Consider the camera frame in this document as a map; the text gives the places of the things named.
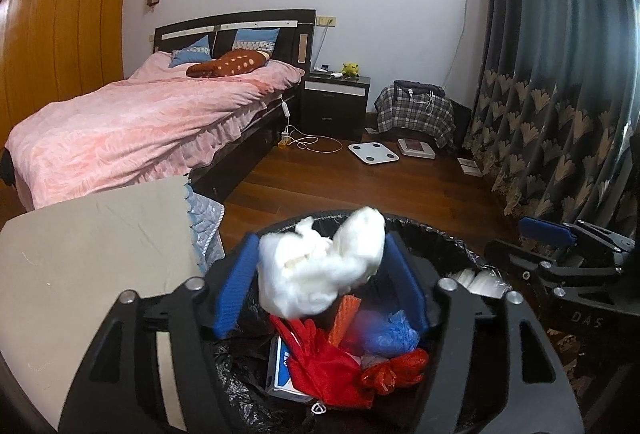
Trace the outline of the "orange foam net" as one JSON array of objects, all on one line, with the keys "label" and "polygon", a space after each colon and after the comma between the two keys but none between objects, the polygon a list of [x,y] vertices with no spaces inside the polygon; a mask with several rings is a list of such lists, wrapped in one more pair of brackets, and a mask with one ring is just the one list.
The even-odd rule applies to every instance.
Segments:
[{"label": "orange foam net", "polygon": [[333,346],[339,346],[355,319],[361,300],[353,295],[343,295],[338,303],[337,312],[328,334],[328,341]]}]

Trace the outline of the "white tissue wad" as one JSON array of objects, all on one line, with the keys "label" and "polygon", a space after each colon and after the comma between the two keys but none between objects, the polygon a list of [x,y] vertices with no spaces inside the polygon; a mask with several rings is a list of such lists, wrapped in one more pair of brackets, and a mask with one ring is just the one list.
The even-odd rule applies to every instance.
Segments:
[{"label": "white tissue wad", "polygon": [[341,290],[361,286],[376,274],[385,244],[385,218],[365,206],[349,215],[333,236],[329,254],[336,261],[335,281]]},{"label": "white tissue wad", "polygon": [[270,232],[259,239],[259,303],[271,315],[287,320],[319,315],[337,298],[337,285],[330,281],[326,264],[332,240],[314,230],[313,224],[307,216],[294,232]]}]

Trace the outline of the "blue white carton box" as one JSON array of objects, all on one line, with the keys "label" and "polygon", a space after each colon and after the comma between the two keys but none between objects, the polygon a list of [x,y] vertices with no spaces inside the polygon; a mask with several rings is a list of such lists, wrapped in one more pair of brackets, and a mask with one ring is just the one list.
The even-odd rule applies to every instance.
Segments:
[{"label": "blue white carton box", "polygon": [[302,404],[306,404],[312,399],[311,396],[299,391],[293,385],[290,370],[288,370],[288,348],[280,336],[274,336],[271,340],[266,392],[272,397],[290,402],[301,402]]}]

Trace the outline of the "red glove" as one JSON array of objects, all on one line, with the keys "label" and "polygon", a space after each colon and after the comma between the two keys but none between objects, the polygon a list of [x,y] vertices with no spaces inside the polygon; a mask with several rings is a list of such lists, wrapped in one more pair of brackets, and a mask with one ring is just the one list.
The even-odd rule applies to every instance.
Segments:
[{"label": "red glove", "polygon": [[370,409],[374,394],[359,385],[361,367],[329,343],[312,319],[286,320],[270,315],[274,330],[288,348],[293,385],[329,408]]},{"label": "red glove", "polygon": [[430,355],[418,347],[412,352],[394,357],[364,369],[359,385],[378,395],[388,395],[401,388],[411,388],[424,380]]}]

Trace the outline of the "pink face mask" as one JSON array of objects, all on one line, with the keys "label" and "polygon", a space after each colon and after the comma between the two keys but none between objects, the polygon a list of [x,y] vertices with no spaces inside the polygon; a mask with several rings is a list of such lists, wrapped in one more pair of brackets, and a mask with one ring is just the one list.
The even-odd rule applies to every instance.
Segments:
[{"label": "pink face mask", "polygon": [[320,416],[320,414],[325,414],[328,411],[328,408],[326,408],[326,405],[323,402],[317,400],[311,405],[310,411],[315,416]]}]

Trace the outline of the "black lined trash bin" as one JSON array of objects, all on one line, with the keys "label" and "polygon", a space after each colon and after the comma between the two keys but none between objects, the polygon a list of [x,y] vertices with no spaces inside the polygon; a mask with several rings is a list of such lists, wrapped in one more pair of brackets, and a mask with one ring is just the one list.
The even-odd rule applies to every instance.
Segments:
[{"label": "black lined trash bin", "polygon": [[[335,290],[318,272],[301,287],[269,297],[272,278],[295,261],[341,266],[378,251],[372,275]],[[420,335],[438,308],[421,288],[436,261],[470,288],[499,295],[501,279],[463,243],[435,228],[374,209],[318,213],[251,236],[206,278],[221,294],[205,344],[216,399],[235,433],[397,431],[423,382],[430,355]]]}]

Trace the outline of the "patterned dark curtain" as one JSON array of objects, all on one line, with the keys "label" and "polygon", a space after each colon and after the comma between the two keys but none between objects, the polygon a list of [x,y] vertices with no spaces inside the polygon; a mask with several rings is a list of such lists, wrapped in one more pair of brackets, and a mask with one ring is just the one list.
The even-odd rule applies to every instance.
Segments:
[{"label": "patterned dark curtain", "polygon": [[507,216],[636,233],[639,0],[490,0],[465,146]]}]

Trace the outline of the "white bathroom scale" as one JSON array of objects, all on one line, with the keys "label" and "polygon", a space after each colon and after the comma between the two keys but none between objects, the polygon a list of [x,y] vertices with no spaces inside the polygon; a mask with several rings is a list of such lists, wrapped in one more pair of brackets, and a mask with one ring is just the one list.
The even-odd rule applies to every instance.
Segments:
[{"label": "white bathroom scale", "polygon": [[397,154],[380,142],[350,144],[348,150],[366,165],[381,165],[399,160]]}]

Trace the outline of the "beige table cloth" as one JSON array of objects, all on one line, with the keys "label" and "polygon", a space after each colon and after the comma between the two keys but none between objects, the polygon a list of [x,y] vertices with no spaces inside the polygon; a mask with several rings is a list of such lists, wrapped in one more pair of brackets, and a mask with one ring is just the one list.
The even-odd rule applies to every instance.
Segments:
[{"label": "beige table cloth", "polygon": [[182,176],[90,194],[1,229],[1,388],[18,424],[58,427],[76,370],[116,298],[175,290],[224,256],[224,206]]}]

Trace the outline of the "plaid cloth covered chair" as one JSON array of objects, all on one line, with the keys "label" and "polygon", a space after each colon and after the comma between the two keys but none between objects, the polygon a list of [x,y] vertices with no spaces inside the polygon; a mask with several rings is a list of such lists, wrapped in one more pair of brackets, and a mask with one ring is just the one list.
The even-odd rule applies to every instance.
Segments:
[{"label": "plaid cloth covered chair", "polygon": [[471,110],[434,84],[396,80],[375,99],[376,129],[412,131],[430,136],[438,148],[461,148]]}]

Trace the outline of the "yellow plush toy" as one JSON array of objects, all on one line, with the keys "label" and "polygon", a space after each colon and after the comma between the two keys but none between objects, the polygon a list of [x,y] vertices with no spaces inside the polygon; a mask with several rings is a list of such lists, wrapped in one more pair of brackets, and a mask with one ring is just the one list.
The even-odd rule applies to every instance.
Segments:
[{"label": "yellow plush toy", "polygon": [[359,64],[346,62],[346,64],[343,64],[341,74],[344,78],[357,79],[359,76]]}]

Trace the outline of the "brown dotted cushion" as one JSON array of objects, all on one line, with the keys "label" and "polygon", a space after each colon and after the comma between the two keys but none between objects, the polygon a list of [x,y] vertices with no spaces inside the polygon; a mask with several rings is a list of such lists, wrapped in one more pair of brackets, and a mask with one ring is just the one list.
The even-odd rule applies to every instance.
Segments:
[{"label": "brown dotted cushion", "polygon": [[230,50],[220,58],[200,62],[186,69],[189,78],[226,78],[240,76],[262,68],[270,59],[270,55],[262,50]]}]

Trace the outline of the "left blue pillow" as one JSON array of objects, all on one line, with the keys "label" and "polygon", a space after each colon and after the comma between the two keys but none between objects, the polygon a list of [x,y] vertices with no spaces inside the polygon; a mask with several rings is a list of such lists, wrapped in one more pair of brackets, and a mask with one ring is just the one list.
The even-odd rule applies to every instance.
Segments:
[{"label": "left blue pillow", "polygon": [[209,37],[204,35],[182,50],[174,50],[171,53],[169,67],[175,68],[180,64],[197,64],[198,62],[207,61],[210,61]]}]

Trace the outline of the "blue pillow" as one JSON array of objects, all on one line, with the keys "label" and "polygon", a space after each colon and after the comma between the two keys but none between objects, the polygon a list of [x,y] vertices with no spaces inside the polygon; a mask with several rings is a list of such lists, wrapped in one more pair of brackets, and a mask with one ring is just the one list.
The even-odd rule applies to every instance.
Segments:
[{"label": "blue pillow", "polygon": [[239,29],[235,33],[232,48],[234,50],[256,50],[269,56],[273,54],[279,28],[272,29]]},{"label": "blue pillow", "polygon": [[182,50],[174,50],[171,53],[169,67],[175,68],[180,64],[197,64],[198,62],[207,61],[210,61],[209,37],[204,35]]}]

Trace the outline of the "wooden wardrobe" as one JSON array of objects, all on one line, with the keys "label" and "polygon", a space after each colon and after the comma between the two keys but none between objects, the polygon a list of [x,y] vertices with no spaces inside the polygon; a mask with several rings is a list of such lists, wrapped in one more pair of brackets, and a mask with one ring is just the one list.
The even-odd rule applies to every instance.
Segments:
[{"label": "wooden wardrobe", "polygon": [[2,139],[50,102],[124,77],[122,1],[1,1]]}]

